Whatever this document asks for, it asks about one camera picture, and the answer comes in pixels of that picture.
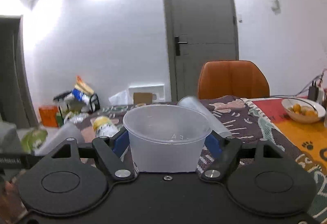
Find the circular pad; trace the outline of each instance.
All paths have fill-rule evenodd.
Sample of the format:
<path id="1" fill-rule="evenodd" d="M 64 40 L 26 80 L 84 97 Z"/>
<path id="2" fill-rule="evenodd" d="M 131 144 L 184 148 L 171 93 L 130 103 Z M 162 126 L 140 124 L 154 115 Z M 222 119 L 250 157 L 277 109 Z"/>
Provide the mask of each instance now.
<path id="1" fill-rule="evenodd" d="M 74 215 L 88 210 L 107 191 L 107 179 L 97 168 L 72 159 L 42 161 L 19 183 L 19 194 L 28 210 L 45 215 Z"/>
<path id="2" fill-rule="evenodd" d="M 80 178 L 68 171 L 50 173 L 42 180 L 44 189 L 50 192 L 68 192 L 80 184 Z"/>
<path id="3" fill-rule="evenodd" d="M 227 189 L 243 208 L 268 216 L 305 212 L 317 192 L 313 178 L 285 159 L 265 159 L 237 169 Z"/>
<path id="4" fill-rule="evenodd" d="M 284 192 L 293 186 L 293 180 L 287 174 L 276 172 L 276 171 L 268 171 L 260 173 L 255 178 L 255 184 L 267 192 Z"/>

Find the clutter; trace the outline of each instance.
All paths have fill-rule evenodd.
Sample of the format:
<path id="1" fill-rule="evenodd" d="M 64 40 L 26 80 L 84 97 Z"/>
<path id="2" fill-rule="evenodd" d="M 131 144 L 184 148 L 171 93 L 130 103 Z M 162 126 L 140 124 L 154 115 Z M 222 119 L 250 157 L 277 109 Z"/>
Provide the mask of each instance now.
<path id="1" fill-rule="evenodd" d="M 89 87 L 86 83 L 84 83 L 84 81 L 79 76 L 77 76 L 77 79 L 76 79 L 75 89 L 77 89 L 87 95 L 94 94 L 93 89 L 91 87 Z"/>
<path id="2" fill-rule="evenodd" d="M 59 113 L 56 115 L 58 127 L 61 127 L 68 119 L 76 115 L 93 113 L 100 109 L 98 95 L 79 76 L 77 76 L 73 90 L 57 95 L 53 98 L 53 102 L 59 108 Z M 85 115 L 80 115 L 71 121 L 74 123 L 80 122 L 83 116 Z"/>
<path id="3" fill-rule="evenodd" d="M 83 101 L 86 105 L 90 103 L 90 97 L 74 88 L 71 93 L 78 101 Z"/>
<path id="4" fill-rule="evenodd" d="M 58 127 L 56 114 L 58 107 L 55 105 L 44 105 L 39 107 L 39 113 L 41 116 L 43 126 Z"/>
<path id="5" fill-rule="evenodd" d="M 100 137 L 100 136 L 113 137 L 116 133 L 119 132 L 117 127 L 106 116 L 100 116 L 94 120 L 93 130 L 95 132 L 96 137 Z"/>
<path id="6" fill-rule="evenodd" d="M 88 113 L 79 113 L 79 114 L 74 114 L 73 112 L 69 112 L 63 123 L 66 123 L 67 121 L 70 121 L 71 123 L 81 123 L 85 118 L 89 116 Z"/>
<path id="7" fill-rule="evenodd" d="M 109 97 L 109 102 L 111 105 L 128 105 L 132 104 L 132 97 L 127 90 L 124 90 Z"/>
<path id="8" fill-rule="evenodd" d="M 26 153 L 33 153 L 36 149 L 39 149 L 45 142 L 48 136 L 48 132 L 45 129 L 33 129 L 27 132 L 21 140 L 21 145 Z"/>

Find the orange tablecloth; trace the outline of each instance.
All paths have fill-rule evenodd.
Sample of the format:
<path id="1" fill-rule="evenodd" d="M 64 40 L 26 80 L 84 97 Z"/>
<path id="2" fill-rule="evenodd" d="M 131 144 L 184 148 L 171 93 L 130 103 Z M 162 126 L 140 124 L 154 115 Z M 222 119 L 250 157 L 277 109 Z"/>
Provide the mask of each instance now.
<path id="1" fill-rule="evenodd" d="M 301 124 L 286 115 L 282 99 L 253 101 L 280 131 L 327 174 L 327 128 L 323 121 Z"/>

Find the cable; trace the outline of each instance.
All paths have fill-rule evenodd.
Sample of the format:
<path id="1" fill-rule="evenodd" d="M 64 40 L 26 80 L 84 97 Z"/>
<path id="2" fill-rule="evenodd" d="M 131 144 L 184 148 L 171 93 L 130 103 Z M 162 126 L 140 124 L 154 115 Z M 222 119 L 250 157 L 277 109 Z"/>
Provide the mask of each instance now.
<path id="1" fill-rule="evenodd" d="M 315 80 L 317 79 L 321 79 L 323 76 L 324 76 L 324 73 L 325 73 L 325 70 L 323 71 L 322 74 L 319 74 L 317 75 L 314 79 L 312 79 L 299 93 L 297 93 L 296 95 L 276 95 L 276 96 L 270 96 L 270 98 L 273 98 L 273 97 L 296 97 L 298 95 L 301 95 L 303 94 L 304 92 L 308 91 L 307 87 Z"/>
<path id="2" fill-rule="evenodd" d="M 288 101 L 290 100 L 290 99 L 294 99 L 294 100 L 299 100 L 299 101 L 302 101 L 302 102 L 304 102 L 304 103 L 307 103 L 308 105 L 310 105 L 313 109 L 314 109 L 314 111 L 316 111 L 316 112 L 318 112 L 318 110 L 316 110 L 316 108 L 312 105 L 312 104 L 310 104 L 308 101 L 305 101 L 305 100 L 303 100 L 303 99 L 298 99 L 298 98 L 294 98 L 294 97 L 288 97 L 288 96 L 271 96 L 271 98 L 281 98 L 281 99 L 288 99 Z"/>

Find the bowl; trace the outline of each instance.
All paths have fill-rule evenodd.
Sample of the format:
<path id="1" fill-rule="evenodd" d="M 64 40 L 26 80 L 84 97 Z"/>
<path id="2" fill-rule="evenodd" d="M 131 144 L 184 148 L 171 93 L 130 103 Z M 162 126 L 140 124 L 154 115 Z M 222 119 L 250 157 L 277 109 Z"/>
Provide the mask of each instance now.
<path id="1" fill-rule="evenodd" d="M 125 114 L 123 124 L 133 162 L 141 172 L 195 171 L 212 132 L 202 113 L 174 105 L 134 108 Z"/>
<path id="2" fill-rule="evenodd" d="M 293 107 L 293 105 L 295 104 L 299 104 L 301 107 L 310 107 L 310 105 L 312 105 L 318 113 L 318 116 L 305 116 L 302 114 L 297 114 L 294 113 L 293 111 L 289 111 L 288 109 Z M 282 100 L 282 105 L 285 109 L 285 111 L 287 112 L 287 114 L 290 116 L 290 118 L 292 118 L 293 120 L 295 120 L 298 123 L 316 123 L 318 122 L 321 118 L 325 117 L 326 115 L 326 110 L 323 108 L 322 105 L 320 105 L 317 102 L 314 102 L 312 100 L 308 100 L 308 99 L 292 99 L 292 98 L 286 98 Z"/>

